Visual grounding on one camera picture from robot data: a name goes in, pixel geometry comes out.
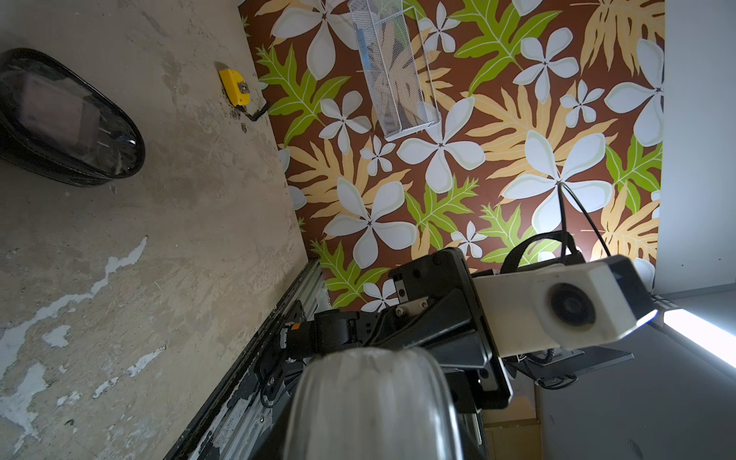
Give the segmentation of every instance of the camera lens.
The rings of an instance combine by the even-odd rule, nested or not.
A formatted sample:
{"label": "camera lens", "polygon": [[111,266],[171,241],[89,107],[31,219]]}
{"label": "camera lens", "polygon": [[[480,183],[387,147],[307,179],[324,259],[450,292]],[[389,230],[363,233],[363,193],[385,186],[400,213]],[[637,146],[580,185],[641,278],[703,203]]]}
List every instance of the camera lens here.
{"label": "camera lens", "polygon": [[552,311],[565,324],[571,326],[591,325],[595,322],[593,302],[580,288],[562,283],[552,287]]}

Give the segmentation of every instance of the white camera housing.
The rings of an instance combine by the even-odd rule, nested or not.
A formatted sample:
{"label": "white camera housing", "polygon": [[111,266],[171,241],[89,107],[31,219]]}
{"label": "white camera housing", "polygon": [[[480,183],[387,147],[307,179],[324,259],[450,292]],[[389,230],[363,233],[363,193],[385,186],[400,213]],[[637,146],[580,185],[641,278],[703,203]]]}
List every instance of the white camera housing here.
{"label": "white camera housing", "polygon": [[[473,283],[502,358],[615,342],[657,314],[631,261],[623,256],[476,277]],[[568,298],[576,291],[592,304],[592,317],[585,324],[564,321],[552,307],[553,297]],[[584,302],[573,303],[580,306]]]}

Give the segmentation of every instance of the white wire mesh basket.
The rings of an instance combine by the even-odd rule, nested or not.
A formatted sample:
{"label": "white wire mesh basket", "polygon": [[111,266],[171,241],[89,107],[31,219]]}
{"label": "white wire mesh basket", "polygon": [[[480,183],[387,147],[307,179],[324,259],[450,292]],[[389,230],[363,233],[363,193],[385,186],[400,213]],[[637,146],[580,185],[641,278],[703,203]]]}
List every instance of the white wire mesh basket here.
{"label": "white wire mesh basket", "polygon": [[[439,123],[429,65],[426,71],[434,105],[425,101],[404,19],[404,13],[413,8],[402,9],[401,0],[350,0],[347,6],[368,91],[386,140]],[[427,62],[424,44],[422,52]]]}

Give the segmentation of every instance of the black strap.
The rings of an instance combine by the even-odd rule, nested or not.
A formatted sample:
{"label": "black strap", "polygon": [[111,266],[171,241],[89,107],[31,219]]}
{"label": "black strap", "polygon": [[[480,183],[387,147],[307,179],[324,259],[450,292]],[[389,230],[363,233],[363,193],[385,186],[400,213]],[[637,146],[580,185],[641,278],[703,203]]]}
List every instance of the black strap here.
{"label": "black strap", "polygon": [[[575,254],[576,252],[578,252],[578,250],[575,248],[575,240],[573,239],[573,236],[571,234],[567,232],[566,234],[567,248],[570,249],[570,254]],[[534,235],[531,238],[527,238],[526,240],[519,243],[519,245],[512,249],[511,252],[509,252],[509,255],[506,256],[506,260],[503,261],[503,265],[501,266],[501,274],[504,275],[506,273],[516,272],[516,270],[519,268],[519,262],[521,262],[521,258],[524,256],[524,252],[526,252],[526,248],[528,248],[529,245],[534,243],[535,241],[545,239],[556,240],[560,243],[564,243],[562,240],[561,230],[556,230],[549,233],[540,233],[539,235]]]}

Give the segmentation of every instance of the concrete floor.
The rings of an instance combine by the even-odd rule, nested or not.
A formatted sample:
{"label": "concrete floor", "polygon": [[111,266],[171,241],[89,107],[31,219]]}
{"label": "concrete floor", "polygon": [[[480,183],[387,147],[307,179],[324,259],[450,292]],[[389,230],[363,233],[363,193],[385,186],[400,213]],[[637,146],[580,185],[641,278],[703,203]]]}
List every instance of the concrete floor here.
{"label": "concrete floor", "polygon": [[0,458],[160,459],[306,262],[268,118],[216,73],[257,87],[235,2],[7,0],[14,46],[127,112],[146,164],[81,189],[0,163]]}

